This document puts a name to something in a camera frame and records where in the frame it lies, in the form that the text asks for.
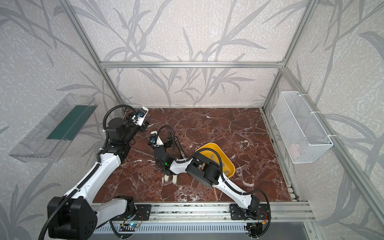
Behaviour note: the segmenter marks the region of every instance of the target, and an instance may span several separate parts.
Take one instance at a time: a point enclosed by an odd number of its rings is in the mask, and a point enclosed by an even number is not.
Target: wall
[[[46,206],[90,169],[104,142],[101,121],[114,106],[85,47],[56,1],[0,2],[0,239],[37,239]],[[8,156],[68,93],[98,104],[73,143],[54,164]]]
[[[281,61],[307,4],[307,0],[70,2],[102,61]],[[239,107],[262,106],[276,73],[274,69],[204,71],[111,69],[109,74],[128,103]]]
[[[288,62],[382,196],[383,7],[383,1],[320,2]],[[310,202],[324,238],[384,239],[383,228],[332,150],[312,164],[292,164],[271,117],[278,92],[291,90],[283,78],[266,112],[300,199]]]

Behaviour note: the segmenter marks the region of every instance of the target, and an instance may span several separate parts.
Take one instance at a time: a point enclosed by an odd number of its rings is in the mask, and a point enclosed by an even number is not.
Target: green mat
[[[95,111],[96,107],[97,105],[76,105],[51,132],[47,139],[64,139],[72,141],[91,114]]]

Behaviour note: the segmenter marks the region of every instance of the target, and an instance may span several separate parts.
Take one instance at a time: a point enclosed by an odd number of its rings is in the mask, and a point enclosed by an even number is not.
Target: white wire mesh basket
[[[297,91],[280,93],[272,117],[293,163],[314,162],[333,146],[315,113]]]

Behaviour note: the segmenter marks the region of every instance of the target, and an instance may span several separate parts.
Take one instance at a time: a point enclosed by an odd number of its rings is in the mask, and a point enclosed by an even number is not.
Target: red marble tabletop
[[[148,146],[149,133],[163,125],[175,130],[187,156],[206,143],[219,145],[236,168],[230,179],[243,190],[260,188],[269,201],[291,200],[258,108],[157,108],[150,109],[148,115],[149,127],[135,136],[127,159],[104,183],[94,202],[107,202],[119,195],[132,196],[135,202],[231,201],[187,173],[179,174],[177,185],[164,182]],[[160,137],[167,140],[167,128]],[[256,195],[264,201],[259,192]]]

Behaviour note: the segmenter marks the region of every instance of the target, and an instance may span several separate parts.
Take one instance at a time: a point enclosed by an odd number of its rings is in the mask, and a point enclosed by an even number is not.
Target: yellow bin
[[[235,174],[235,166],[231,162],[231,160],[229,160],[229,158],[226,156],[223,150],[221,150],[221,148],[216,143],[213,143],[213,142],[207,143],[199,149],[206,148],[206,147],[215,150],[219,154],[221,158],[221,162],[223,163],[223,173],[227,176],[227,178],[232,177],[233,174]],[[206,156],[207,158],[219,163],[216,154],[214,154],[213,152],[209,150],[205,150],[200,153]]]

